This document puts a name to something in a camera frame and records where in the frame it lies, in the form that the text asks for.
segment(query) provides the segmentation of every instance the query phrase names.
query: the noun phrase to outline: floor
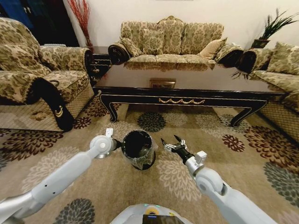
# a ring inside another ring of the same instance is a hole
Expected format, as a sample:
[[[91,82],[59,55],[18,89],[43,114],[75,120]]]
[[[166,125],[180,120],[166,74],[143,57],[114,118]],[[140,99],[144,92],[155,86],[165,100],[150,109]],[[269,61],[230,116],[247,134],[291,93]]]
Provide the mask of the floor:
[[[194,224],[226,223],[216,205],[201,195],[179,157],[163,149],[160,138],[175,142],[174,134],[186,140],[191,152],[204,150],[206,166],[276,222],[299,223],[299,148],[258,115],[231,128],[234,109],[116,105],[119,121],[112,124],[99,104],[94,98],[67,133],[0,130],[0,199],[32,189],[74,154],[87,150],[91,139],[108,127],[119,140],[130,130],[148,131],[159,146],[154,165],[139,171],[118,149],[106,159],[94,160],[26,223],[108,224],[137,203],[171,208]]]

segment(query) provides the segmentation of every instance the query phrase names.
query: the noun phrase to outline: sofa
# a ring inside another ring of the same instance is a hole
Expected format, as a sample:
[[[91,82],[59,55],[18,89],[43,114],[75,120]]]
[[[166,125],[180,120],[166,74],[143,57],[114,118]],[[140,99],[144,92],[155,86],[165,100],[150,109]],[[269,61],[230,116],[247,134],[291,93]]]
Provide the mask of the sofa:
[[[277,42],[274,49],[247,50],[238,69],[286,92],[270,100],[260,113],[299,142],[299,46]]]
[[[147,54],[151,44],[157,40],[144,37],[147,30],[163,31],[163,50]],[[213,59],[199,55],[209,42],[220,39],[224,26],[219,23],[185,23],[174,16],[169,16],[158,23],[125,21],[121,24],[120,41],[108,48],[112,64],[129,62],[162,62],[162,63],[223,63],[234,66],[243,53],[243,49],[235,44],[225,44]],[[130,39],[141,54],[135,56],[123,44],[122,39]]]
[[[89,49],[40,46],[22,23],[0,18],[0,128],[69,131],[94,93]]]

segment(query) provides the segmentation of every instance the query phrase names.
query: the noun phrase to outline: screen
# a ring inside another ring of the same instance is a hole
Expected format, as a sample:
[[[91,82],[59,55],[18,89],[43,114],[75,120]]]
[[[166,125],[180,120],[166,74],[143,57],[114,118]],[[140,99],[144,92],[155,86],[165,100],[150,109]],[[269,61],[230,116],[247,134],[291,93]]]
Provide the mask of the screen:
[[[176,216],[143,215],[142,224],[184,224]]]

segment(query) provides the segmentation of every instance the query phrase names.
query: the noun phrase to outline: wall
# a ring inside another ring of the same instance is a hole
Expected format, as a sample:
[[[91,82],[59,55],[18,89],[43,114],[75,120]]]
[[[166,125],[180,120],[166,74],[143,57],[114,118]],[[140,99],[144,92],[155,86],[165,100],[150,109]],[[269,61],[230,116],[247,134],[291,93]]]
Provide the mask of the wall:
[[[286,15],[299,12],[298,0],[88,0],[91,8],[90,39],[94,46],[109,46],[119,40],[121,22],[126,20],[153,21],[174,15],[185,22],[220,22],[223,37],[248,48],[263,32],[268,14],[275,9],[288,10]],[[81,46],[85,38],[78,22],[64,0],[76,36]],[[299,45],[299,22],[282,28],[270,37],[267,45],[276,41]]]

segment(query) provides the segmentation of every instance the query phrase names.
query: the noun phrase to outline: dark wooden coffee table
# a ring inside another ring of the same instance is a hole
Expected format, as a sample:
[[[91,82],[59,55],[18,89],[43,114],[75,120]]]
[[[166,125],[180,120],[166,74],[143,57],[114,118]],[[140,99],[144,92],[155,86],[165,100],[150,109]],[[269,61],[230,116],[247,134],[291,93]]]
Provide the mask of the dark wooden coffee table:
[[[231,120],[235,127],[270,98],[284,95],[261,80],[232,77],[237,71],[220,65],[128,62],[113,65],[93,88],[101,91],[111,122],[117,121],[113,103],[244,108]]]

